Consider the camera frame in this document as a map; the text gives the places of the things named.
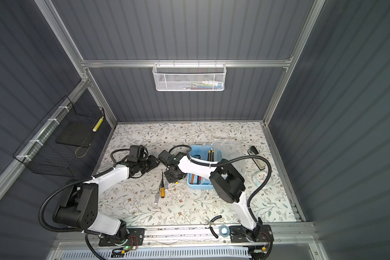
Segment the orange handled screwdriver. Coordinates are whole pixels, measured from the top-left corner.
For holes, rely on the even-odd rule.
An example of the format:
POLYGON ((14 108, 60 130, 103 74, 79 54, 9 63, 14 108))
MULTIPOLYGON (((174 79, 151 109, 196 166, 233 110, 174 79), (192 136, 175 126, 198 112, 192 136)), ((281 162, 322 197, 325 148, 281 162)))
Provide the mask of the orange handled screwdriver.
POLYGON ((162 173, 161 176, 161 183, 160 183, 160 197, 165 197, 165 183, 164 183, 164 174, 162 173))

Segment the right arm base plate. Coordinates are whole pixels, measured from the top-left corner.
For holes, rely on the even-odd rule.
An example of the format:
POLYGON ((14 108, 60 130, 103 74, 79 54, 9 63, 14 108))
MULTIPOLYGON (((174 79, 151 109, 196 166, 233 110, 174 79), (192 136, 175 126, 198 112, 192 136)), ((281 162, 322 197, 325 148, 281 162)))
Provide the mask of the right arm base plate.
POLYGON ((253 230, 249 230, 242 225, 234 225, 229 228, 232 243, 270 243, 274 241, 270 225, 258 224, 253 230))

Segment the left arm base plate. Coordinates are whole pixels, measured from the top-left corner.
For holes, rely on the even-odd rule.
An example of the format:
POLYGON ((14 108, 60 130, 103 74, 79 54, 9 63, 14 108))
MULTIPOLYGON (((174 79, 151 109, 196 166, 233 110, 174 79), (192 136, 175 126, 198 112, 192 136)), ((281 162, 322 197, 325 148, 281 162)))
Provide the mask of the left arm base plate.
POLYGON ((103 238, 99 240, 100 247, 120 247, 121 245, 125 246, 141 246, 145 238, 144 228, 128 228, 125 238, 120 238, 118 235, 104 235, 103 238))

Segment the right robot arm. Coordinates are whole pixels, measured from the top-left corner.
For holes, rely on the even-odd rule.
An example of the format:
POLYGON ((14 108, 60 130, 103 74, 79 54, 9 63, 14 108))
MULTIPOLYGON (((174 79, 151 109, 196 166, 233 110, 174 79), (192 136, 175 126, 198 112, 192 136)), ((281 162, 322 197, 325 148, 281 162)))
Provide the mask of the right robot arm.
POLYGON ((209 162, 193 158, 188 153, 179 152, 173 155, 166 150, 158 156, 158 160, 167 168, 164 175, 169 183, 175 183, 187 174, 208 179, 219 197, 234 206, 241 225, 251 231, 256 228, 257 219, 248 203, 245 179, 232 164, 252 158, 262 159, 259 156, 241 156, 232 160, 209 162))

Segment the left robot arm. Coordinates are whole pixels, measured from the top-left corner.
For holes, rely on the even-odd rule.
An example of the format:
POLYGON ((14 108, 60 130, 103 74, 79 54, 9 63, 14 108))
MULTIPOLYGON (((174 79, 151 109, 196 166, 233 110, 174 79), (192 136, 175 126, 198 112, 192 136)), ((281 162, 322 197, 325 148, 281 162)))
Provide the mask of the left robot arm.
POLYGON ((92 176, 89 180, 72 181, 59 192, 60 198, 53 214, 53 221, 68 226, 69 230, 104 234, 123 240, 128 236, 124 221, 99 212, 99 196, 115 184, 130 178, 138 178, 155 169, 159 160, 150 155, 143 145, 116 149, 111 152, 111 168, 92 176))

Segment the clear handled small screwdriver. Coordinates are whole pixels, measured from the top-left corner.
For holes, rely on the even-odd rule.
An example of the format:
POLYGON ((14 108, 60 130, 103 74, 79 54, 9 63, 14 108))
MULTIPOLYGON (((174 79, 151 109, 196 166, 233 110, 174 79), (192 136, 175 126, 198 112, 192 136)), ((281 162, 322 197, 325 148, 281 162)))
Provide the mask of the clear handled small screwdriver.
POLYGON ((155 196, 155 201, 154 201, 154 204, 155 205, 158 205, 158 202, 159 202, 159 198, 160 198, 160 192, 158 192, 155 196))

